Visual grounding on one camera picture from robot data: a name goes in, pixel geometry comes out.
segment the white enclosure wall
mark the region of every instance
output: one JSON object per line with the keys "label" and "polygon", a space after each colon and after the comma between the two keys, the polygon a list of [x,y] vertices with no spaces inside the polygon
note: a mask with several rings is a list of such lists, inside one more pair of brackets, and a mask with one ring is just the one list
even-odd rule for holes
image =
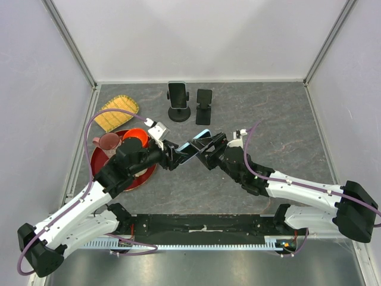
{"label": "white enclosure wall", "polygon": [[55,0],[95,79],[301,80],[345,0]]}
{"label": "white enclosure wall", "polygon": [[[340,180],[381,204],[381,2],[357,1],[310,84]],[[381,266],[381,231],[371,246]]]}
{"label": "white enclosure wall", "polygon": [[0,39],[0,284],[20,286],[17,229],[59,207],[91,88],[41,1],[1,1]]}

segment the phone stand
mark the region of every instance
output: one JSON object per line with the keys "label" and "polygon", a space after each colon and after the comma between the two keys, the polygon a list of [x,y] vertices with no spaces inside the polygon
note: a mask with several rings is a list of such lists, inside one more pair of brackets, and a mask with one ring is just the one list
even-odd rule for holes
{"label": "phone stand", "polygon": [[210,125],[212,91],[210,89],[198,89],[197,103],[200,103],[200,105],[197,106],[196,124]]}
{"label": "phone stand", "polygon": [[[167,91],[167,98],[170,100],[169,91]],[[189,92],[186,93],[185,100],[189,101]],[[168,109],[168,117],[175,122],[184,122],[191,116],[191,109],[189,106],[186,109],[177,109],[170,107]]]}

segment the phone screen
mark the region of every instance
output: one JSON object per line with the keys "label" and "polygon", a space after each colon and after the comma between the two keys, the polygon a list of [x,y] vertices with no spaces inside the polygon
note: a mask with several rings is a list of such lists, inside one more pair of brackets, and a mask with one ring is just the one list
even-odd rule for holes
{"label": "phone screen", "polygon": [[[210,130],[209,129],[205,129],[203,130],[201,133],[197,134],[195,137],[193,137],[194,139],[199,139],[199,138],[206,138],[206,137],[211,137],[212,134],[210,133]],[[180,165],[188,162],[191,158],[193,158],[196,154],[197,154],[197,150],[194,149],[194,147],[192,147],[188,142],[185,143],[184,145],[182,145],[181,147],[179,147],[177,149],[177,151],[181,151],[181,152],[184,152],[186,154],[189,154],[189,158],[180,163]]]}
{"label": "phone screen", "polygon": [[169,97],[171,100],[171,108],[186,108],[186,88],[183,82],[168,83]]}

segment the red plate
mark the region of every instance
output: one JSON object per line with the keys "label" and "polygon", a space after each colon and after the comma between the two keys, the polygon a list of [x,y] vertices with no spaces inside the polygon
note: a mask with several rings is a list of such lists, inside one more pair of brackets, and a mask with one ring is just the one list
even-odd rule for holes
{"label": "red plate", "polygon": [[[118,134],[120,137],[123,137],[123,135],[127,131],[128,130],[121,130],[121,131],[117,131],[115,133]],[[104,166],[104,164],[106,163],[107,160],[108,160],[108,157],[106,156],[106,154],[100,148],[96,147],[92,156],[91,156],[91,169],[93,171],[93,174],[98,173],[100,171],[100,169]],[[135,189],[138,186],[144,184],[149,179],[149,177],[152,176],[155,169],[156,169],[156,164],[152,167],[149,167],[147,169],[147,172],[145,172],[143,175],[137,177],[133,181],[133,183],[127,189],[125,189],[125,191],[130,191],[131,189]]]}

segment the gray table surface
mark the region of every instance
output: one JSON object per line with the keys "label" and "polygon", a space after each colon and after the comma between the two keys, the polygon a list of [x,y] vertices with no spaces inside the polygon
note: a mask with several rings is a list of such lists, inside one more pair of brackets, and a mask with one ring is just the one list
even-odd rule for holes
{"label": "gray table surface", "polygon": [[[236,129],[249,128],[262,120],[249,153],[254,162],[291,176],[332,183],[326,158],[303,84],[293,83],[190,83],[191,117],[182,123],[167,115],[166,84],[102,85],[96,110],[113,97],[126,94],[140,106],[139,114],[163,122],[171,132],[166,139],[182,145],[208,128],[225,132],[232,139]],[[213,91],[211,125],[196,120],[197,89]],[[132,119],[116,130],[145,128]],[[94,123],[91,138],[104,131]],[[76,194],[87,184],[88,167],[82,161]],[[158,167],[142,186],[120,194],[115,202],[131,213],[252,213],[274,214],[283,199],[255,197],[234,183],[220,169],[208,171],[196,158],[169,172]]]}
{"label": "gray table surface", "polygon": [[266,251],[77,250],[46,286],[365,286],[350,240],[308,240],[294,258]]}

